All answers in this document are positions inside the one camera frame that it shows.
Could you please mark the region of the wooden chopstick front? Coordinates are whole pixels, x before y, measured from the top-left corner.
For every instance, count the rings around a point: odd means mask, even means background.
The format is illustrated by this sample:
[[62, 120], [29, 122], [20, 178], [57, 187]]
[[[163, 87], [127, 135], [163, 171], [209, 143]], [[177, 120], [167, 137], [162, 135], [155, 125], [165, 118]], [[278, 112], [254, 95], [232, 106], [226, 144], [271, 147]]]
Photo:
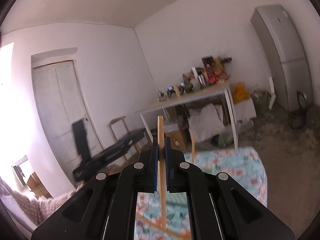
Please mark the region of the wooden chopstick front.
[[165, 171], [165, 137], [163, 116], [157, 117], [157, 145], [158, 145], [158, 181], [159, 181], [159, 195], [161, 206], [161, 228], [167, 228], [167, 214], [166, 214], [166, 171]]

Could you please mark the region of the floral blue tablecloth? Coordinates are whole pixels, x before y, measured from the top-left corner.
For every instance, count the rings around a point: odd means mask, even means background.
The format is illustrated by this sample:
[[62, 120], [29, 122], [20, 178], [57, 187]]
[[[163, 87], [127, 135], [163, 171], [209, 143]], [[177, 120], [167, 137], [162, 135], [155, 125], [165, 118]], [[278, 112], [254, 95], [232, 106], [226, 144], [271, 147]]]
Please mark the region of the floral blue tablecloth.
[[[267, 206], [267, 175], [259, 154], [252, 147], [202, 151], [191, 157], [185, 153], [185, 160], [195, 164], [203, 172], [216, 175], [225, 172], [235, 179], [244, 189]], [[166, 195], [167, 229], [190, 236], [190, 224], [185, 193]], [[136, 214], [161, 224], [159, 192], [139, 193]], [[138, 220], [135, 223], [134, 239], [178, 239], [154, 229]]]

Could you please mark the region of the wooden chair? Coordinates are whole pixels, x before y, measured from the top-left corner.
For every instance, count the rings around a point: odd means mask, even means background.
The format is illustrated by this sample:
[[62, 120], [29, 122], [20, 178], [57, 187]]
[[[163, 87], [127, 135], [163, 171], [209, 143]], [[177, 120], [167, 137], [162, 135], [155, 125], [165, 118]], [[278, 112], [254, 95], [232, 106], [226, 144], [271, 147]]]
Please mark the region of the wooden chair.
[[[114, 141], [119, 140], [125, 136], [128, 132], [132, 132], [135, 129], [145, 128], [139, 114], [134, 113], [133, 115], [121, 116], [110, 121], [108, 128]], [[112, 164], [116, 166], [124, 166], [128, 164], [131, 159], [135, 159], [140, 152], [148, 150], [151, 147], [151, 142], [147, 133], [144, 133], [142, 140], [132, 146], [127, 154], [115, 160]]]

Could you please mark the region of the white door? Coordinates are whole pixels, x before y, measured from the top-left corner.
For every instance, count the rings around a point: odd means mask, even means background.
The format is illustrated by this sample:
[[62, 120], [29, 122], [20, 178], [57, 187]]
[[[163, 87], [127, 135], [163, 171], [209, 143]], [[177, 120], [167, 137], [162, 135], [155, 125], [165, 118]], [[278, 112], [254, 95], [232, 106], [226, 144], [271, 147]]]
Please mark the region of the white door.
[[35, 102], [41, 125], [63, 172], [75, 186], [72, 171], [80, 164], [72, 123], [84, 120], [91, 155], [103, 147], [96, 135], [82, 98], [73, 61], [32, 69]]

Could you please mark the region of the cardboard box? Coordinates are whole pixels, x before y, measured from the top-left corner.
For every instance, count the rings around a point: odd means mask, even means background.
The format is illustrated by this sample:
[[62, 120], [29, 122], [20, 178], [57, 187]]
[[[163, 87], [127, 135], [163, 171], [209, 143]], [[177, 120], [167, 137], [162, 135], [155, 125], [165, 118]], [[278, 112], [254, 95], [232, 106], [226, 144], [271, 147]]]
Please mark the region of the cardboard box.
[[165, 136], [170, 138], [171, 147], [175, 150], [185, 150], [190, 142], [190, 134], [187, 129], [165, 129]]

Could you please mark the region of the white plastic bag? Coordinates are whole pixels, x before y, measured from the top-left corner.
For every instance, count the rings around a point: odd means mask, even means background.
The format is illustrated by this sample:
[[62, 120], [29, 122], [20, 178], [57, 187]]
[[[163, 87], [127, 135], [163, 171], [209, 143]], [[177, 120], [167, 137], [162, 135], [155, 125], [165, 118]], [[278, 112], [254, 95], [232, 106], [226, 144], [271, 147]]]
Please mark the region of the white plastic bag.
[[196, 143], [212, 139], [225, 128], [221, 105], [209, 103], [203, 108], [189, 109], [189, 132]]

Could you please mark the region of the white side table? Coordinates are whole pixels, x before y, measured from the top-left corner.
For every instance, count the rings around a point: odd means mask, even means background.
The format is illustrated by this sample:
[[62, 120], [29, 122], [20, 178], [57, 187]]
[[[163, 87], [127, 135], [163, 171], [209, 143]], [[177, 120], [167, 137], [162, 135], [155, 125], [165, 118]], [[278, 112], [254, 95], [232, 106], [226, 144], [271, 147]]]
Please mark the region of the white side table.
[[156, 110], [161, 109], [163, 112], [165, 112], [165, 109], [168, 107], [173, 107], [177, 105], [183, 105], [185, 103], [193, 102], [193, 101], [199, 101], [202, 99], [206, 98], [211, 98], [213, 96], [218, 96], [218, 95], [224, 95], [226, 103], [227, 103], [227, 108], [228, 108], [228, 113], [231, 121], [231, 127], [232, 127], [232, 133], [233, 133], [233, 140], [234, 140], [234, 148], [238, 149], [238, 134], [236, 131], [235, 124], [237, 123], [236, 119], [236, 114], [235, 114], [235, 108], [234, 108], [234, 103], [233, 103], [233, 98], [230, 90], [230, 85], [229, 82], [226, 81], [224, 83], [220, 83], [217, 85], [209, 86], [201, 90], [197, 90], [193, 93], [189, 94], [184, 94], [184, 95], [177, 95], [173, 97], [172, 99], [167, 99], [164, 101], [156, 101], [149, 105], [148, 107], [141, 109], [137, 111], [136, 113], [140, 114], [140, 117], [142, 119], [142, 122], [145, 126], [148, 139], [153, 141], [153, 136], [151, 133], [151, 130], [148, 126], [148, 123], [146, 122], [143, 114], [144, 113], [149, 113], [153, 112]]

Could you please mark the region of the grey refrigerator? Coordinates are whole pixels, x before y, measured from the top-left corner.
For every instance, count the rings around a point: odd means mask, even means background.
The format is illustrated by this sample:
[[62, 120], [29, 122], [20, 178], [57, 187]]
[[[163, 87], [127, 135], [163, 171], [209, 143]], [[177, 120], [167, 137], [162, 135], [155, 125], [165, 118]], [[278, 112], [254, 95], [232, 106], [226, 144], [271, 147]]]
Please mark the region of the grey refrigerator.
[[284, 7], [256, 7], [251, 24], [264, 49], [277, 102], [287, 111], [295, 111], [299, 109], [297, 92], [302, 92], [311, 104], [312, 84], [305, 51]]

